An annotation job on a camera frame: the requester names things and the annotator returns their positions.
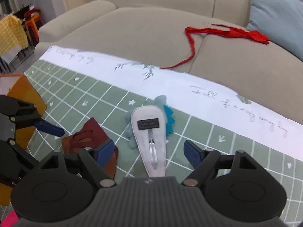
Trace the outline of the red orange stools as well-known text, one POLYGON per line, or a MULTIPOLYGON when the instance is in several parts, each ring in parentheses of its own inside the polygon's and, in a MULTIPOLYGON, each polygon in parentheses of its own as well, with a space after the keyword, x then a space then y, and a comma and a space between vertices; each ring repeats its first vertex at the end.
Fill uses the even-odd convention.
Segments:
POLYGON ((37 8, 31 9, 24 14, 25 27, 27 29, 29 38, 33 45, 37 45, 40 42, 38 31, 43 26, 43 22, 40 16, 40 10, 37 8))

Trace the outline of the beige sofa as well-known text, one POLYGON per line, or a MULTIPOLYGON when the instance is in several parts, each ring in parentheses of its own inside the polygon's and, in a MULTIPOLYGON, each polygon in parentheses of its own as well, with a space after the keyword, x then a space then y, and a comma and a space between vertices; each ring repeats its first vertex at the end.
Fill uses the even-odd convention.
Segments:
POLYGON ((194 35, 186 27, 247 29, 251 0, 95 0, 39 29, 35 55, 53 45, 94 51, 211 80, 302 123, 302 59, 270 41, 194 35))

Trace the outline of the orange storage box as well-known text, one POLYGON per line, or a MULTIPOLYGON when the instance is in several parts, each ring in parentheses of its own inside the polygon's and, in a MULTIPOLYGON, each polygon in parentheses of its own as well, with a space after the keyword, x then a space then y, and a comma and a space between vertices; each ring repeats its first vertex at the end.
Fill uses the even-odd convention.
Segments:
POLYGON ((1 205, 37 160, 26 152, 36 129, 47 124, 46 104, 23 73, 1 75, 1 205))

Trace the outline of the maroon brown cloth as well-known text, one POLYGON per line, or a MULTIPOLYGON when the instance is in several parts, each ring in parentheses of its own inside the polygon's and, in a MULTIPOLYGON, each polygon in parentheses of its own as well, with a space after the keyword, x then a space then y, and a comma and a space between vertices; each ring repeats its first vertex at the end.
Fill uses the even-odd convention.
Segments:
MULTIPOLYGON (((81 130, 71 136, 64 137, 62 139, 62 149, 65 154, 74 154, 79 150, 84 149, 85 147, 97 148, 102 143, 106 142, 108 135, 105 131, 99 126, 97 121, 94 118, 91 118, 89 121, 84 123, 81 130)), ((116 170, 119 151, 116 147, 116 170)))

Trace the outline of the light blue cushion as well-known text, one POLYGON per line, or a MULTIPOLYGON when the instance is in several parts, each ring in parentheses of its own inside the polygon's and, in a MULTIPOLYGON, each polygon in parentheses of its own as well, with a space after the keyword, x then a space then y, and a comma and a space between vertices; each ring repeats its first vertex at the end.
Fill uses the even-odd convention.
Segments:
POLYGON ((302 59, 302 2, 251 0, 247 30, 257 30, 302 59))

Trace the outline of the red box lid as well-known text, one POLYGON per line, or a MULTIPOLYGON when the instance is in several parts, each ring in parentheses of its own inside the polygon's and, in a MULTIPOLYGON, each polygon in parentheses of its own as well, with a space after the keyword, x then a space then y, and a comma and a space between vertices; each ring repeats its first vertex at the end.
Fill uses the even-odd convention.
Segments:
POLYGON ((1 222, 1 227, 12 227, 19 221, 19 218, 15 211, 12 211, 8 216, 1 222))

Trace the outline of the yellow checked cloth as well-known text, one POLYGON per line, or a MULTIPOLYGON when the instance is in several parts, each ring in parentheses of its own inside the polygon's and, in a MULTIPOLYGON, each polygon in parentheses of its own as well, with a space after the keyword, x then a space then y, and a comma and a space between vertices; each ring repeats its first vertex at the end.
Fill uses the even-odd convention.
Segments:
POLYGON ((29 46, 22 21, 13 14, 1 19, 0 37, 1 59, 7 64, 10 64, 20 51, 29 46))

